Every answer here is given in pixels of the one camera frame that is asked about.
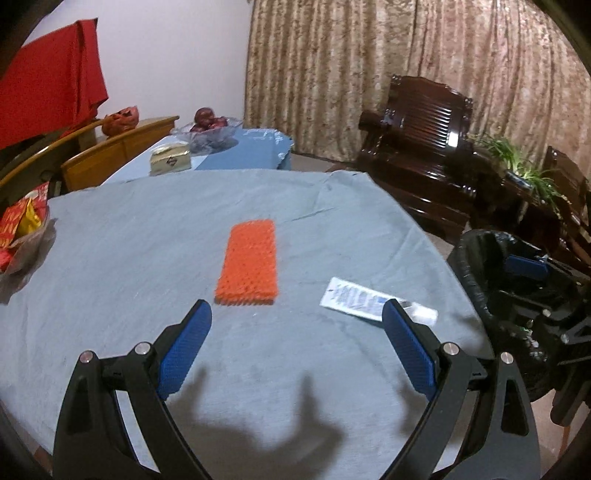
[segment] orange sponge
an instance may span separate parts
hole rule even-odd
[[[271,304],[277,297],[275,224],[252,220],[232,227],[216,303]]]

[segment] apple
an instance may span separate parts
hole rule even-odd
[[[227,127],[227,126],[228,126],[228,119],[221,116],[220,118],[214,119],[211,128],[222,128],[222,127]]]
[[[203,107],[197,110],[195,113],[195,123],[200,127],[209,127],[216,119],[216,114],[213,113],[213,109],[209,107]]]

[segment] white packet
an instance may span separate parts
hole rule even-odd
[[[435,325],[437,310],[336,277],[330,280],[329,286],[320,301],[320,306],[381,322],[384,303],[390,299],[398,300],[413,322],[428,326]]]

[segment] wooden furniture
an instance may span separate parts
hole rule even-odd
[[[12,205],[40,183],[61,178],[61,164],[96,145],[95,128],[102,124],[97,120],[62,138],[63,132],[54,132],[16,156],[0,170],[0,203]]]
[[[68,191],[96,187],[123,165],[142,153],[174,128],[177,116],[142,120],[127,132],[74,156],[61,166]]]
[[[368,134],[355,168],[453,244],[469,220],[480,165],[467,139],[471,116],[472,99],[448,86],[395,75],[384,111],[359,120]]]
[[[557,190],[568,200],[554,198],[559,216],[550,205],[540,203],[530,194],[522,196],[527,208],[523,211],[523,219],[512,231],[555,259],[586,274],[591,273],[591,243],[588,240],[591,230],[589,218],[585,215],[589,183],[579,167],[553,147],[548,147],[542,168],[548,170]]]

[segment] blue gripper pad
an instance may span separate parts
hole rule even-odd
[[[545,262],[518,255],[509,255],[505,259],[504,269],[507,273],[537,281],[543,281],[548,277],[548,266]]]
[[[439,359],[422,340],[431,347],[438,346],[439,341],[429,327],[414,323],[396,300],[385,303],[382,323],[414,389],[431,401],[437,392]]]
[[[158,395],[166,400],[178,392],[212,326],[212,308],[206,301],[197,302],[179,325],[167,329],[181,330],[160,362]]]

